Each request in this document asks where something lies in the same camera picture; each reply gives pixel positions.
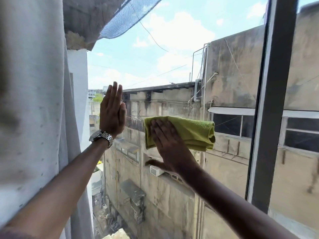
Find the balcony railing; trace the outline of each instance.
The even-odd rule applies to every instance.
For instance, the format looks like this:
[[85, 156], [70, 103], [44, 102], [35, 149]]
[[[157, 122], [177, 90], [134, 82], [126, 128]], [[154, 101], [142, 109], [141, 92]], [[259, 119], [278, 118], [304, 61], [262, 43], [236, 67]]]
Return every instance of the balcony railing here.
[[126, 126], [129, 128], [133, 128], [135, 130], [144, 132], [144, 121], [133, 118], [133, 117], [126, 117]]

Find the finger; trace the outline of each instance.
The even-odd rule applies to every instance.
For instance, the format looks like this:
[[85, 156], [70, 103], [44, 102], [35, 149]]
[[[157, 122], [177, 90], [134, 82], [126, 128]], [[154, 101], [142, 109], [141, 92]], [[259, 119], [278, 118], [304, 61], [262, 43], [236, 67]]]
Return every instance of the finger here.
[[114, 81], [113, 82], [112, 92], [111, 92], [107, 107], [109, 107], [109, 108], [113, 107], [113, 103], [114, 103], [114, 99], [115, 99], [116, 93], [117, 93], [117, 82]]
[[112, 91], [112, 85], [109, 85], [108, 86], [108, 89], [106, 91], [106, 94], [101, 102], [101, 108], [104, 108], [106, 109], [107, 108], [107, 105], [108, 105], [108, 101], [110, 99], [110, 95], [111, 95], [111, 91]]
[[152, 127], [154, 128], [154, 131], [156, 135], [158, 136], [161, 144], [166, 144], [168, 142], [167, 138], [165, 137], [163, 131], [159, 127], [158, 123], [155, 120], [152, 120]]
[[120, 104], [120, 110], [119, 110], [119, 125], [120, 127], [124, 127], [126, 120], [126, 105], [125, 103]]
[[145, 166], [147, 166], [147, 165], [156, 166], [162, 170], [168, 171], [165, 164], [161, 161], [158, 161], [157, 159], [150, 159], [150, 160], [146, 161]]
[[160, 139], [158, 138], [153, 126], [150, 127], [150, 132], [151, 132], [151, 136], [152, 136], [152, 138], [154, 140], [154, 143], [155, 143], [157, 149], [162, 149], [163, 145], [162, 145]]
[[181, 136], [178, 134], [175, 126], [173, 125], [173, 123], [171, 123], [170, 121], [167, 121], [166, 122], [167, 124], [167, 127], [169, 128], [171, 134], [172, 134], [172, 137], [176, 140], [176, 141], [179, 141], [181, 140]]
[[113, 103], [113, 109], [116, 111], [116, 109], [120, 108], [120, 104], [121, 104], [121, 99], [122, 99], [122, 93], [123, 93], [123, 87], [122, 85], [119, 85], [119, 88], [117, 90], [115, 99], [114, 99], [114, 103]]
[[166, 137], [167, 140], [169, 140], [171, 138], [171, 131], [167, 128], [167, 126], [165, 125], [165, 123], [160, 120], [157, 119], [156, 123], [158, 124], [159, 128], [162, 130], [164, 136]]

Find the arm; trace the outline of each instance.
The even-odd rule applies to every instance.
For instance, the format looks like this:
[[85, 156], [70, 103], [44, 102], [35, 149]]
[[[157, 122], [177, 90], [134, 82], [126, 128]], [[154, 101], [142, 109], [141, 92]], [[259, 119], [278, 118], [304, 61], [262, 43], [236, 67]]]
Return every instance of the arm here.
[[150, 132], [164, 163], [151, 159], [146, 164], [178, 173], [230, 225], [240, 238], [297, 239], [268, 215], [245, 201], [206, 173], [170, 122], [153, 120]]
[[[101, 103], [100, 129], [114, 138], [124, 129], [126, 109], [122, 86], [110, 85]], [[90, 177], [108, 148], [106, 139], [94, 141], [6, 225], [37, 238], [59, 238]]]

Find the tree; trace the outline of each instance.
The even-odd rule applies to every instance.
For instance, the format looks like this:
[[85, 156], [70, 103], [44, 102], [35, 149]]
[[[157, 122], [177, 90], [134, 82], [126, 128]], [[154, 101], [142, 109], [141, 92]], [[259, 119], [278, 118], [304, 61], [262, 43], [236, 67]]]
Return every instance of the tree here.
[[103, 95], [102, 94], [99, 94], [99, 93], [95, 94], [95, 98], [93, 98], [93, 101], [97, 101], [97, 102], [101, 103], [102, 100], [103, 100]]

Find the hand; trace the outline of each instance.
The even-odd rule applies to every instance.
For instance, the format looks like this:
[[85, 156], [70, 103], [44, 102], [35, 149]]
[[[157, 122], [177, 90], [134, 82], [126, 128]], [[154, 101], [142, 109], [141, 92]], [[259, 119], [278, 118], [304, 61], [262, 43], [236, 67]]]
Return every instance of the hand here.
[[106, 95], [101, 102], [100, 108], [100, 129], [107, 132], [115, 138], [122, 133], [125, 126], [126, 107], [121, 102], [122, 86], [114, 82], [113, 86], [109, 85]]
[[170, 121], [152, 120], [150, 132], [164, 162], [150, 159], [145, 165], [154, 165], [181, 176], [198, 168], [195, 158]]

